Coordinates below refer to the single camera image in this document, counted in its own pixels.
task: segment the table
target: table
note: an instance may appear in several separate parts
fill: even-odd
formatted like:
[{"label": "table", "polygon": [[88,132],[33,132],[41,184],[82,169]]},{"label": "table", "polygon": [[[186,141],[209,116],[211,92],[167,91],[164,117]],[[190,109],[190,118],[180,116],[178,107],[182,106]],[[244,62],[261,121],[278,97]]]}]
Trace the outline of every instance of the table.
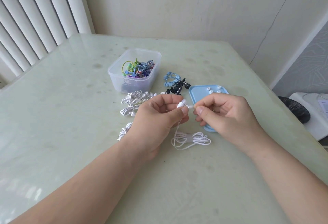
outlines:
[{"label": "table", "polygon": [[[191,85],[219,84],[246,97],[264,129],[328,183],[328,153],[225,42],[75,35],[0,91],[0,223],[50,194],[117,142],[125,94],[107,69],[126,49],[162,54],[152,92],[167,71]],[[190,101],[189,93],[182,95]],[[177,151],[171,131],[133,180],[107,223],[289,223],[251,160],[191,120],[209,146]]]}]

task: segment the white wall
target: white wall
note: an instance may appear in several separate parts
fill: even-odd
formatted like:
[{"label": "white wall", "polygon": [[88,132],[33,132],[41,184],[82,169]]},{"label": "white wall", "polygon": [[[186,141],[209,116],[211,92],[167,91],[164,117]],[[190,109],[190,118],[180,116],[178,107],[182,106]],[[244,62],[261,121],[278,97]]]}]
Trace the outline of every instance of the white wall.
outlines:
[{"label": "white wall", "polygon": [[328,0],[286,0],[251,68],[273,88],[328,20]]},{"label": "white wall", "polygon": [[96,33],[228,41],[250,63],[285,0],[87,0]]}]

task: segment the light blue lid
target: light blue lid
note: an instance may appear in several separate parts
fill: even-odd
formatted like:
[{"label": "light blue lid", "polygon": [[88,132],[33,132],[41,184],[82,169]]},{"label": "light blue lid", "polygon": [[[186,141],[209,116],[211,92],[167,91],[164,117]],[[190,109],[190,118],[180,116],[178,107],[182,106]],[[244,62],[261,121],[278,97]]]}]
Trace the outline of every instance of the light blue lid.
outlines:
[{"label": "light blue lid", "polygon": [[[191,97],[191,100],[193,101],[193,104],[196,104],[199,100],[203,99],[205,96],[209,94],[209,91],[207,90],[207,87],[210,87],[213,92],[217,92],[218,90],[221,91],[221,93],[228,94],[227,90],[219,85],[195,85],[191,86],[189,88],[189,94]],[[213,131],[216,132],[210,125],[205,125],[204,129],[206,131]]]}]

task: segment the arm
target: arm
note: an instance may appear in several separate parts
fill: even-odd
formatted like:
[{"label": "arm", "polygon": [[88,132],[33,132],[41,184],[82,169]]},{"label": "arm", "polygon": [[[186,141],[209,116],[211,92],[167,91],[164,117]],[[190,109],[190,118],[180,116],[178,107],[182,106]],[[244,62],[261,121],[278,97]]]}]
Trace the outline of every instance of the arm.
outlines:
[{"label": "arm", "polygon": [[104,223],[142,165],[157,155],[170,128],[188,120],[189,109],[176,108],[182,99],[161,94],[142,104],[123,139],[11,223]]},{"label": "arm", "polygon": [[243,97],[211,94],[195,104],[211,125],[248,155],[293,224],[328,222],[328,186],[262,129]]}]

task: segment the clear plastic container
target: clear plastic container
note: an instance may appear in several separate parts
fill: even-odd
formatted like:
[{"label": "clear plastic container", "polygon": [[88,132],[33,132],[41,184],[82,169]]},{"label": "clear plastic container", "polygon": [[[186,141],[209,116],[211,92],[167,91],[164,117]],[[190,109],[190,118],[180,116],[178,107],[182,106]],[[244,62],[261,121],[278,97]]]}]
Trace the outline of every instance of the clear plastic container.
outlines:
[{"label": "clear plastic container", "polygon": [[[155,63],[154,68],[148,77],[133,78],[123,76],[122,65],[126,61],[135,62],[135,59],[140,62],[147,62],[153,60]],[[141,90],[142,92],[150,91],[159,72],[162,55],[159,52],[145,50],[140,48],[126,50],[109,68],[108,74],[111,77],[115,90],[130,93],[133,91]]]}]

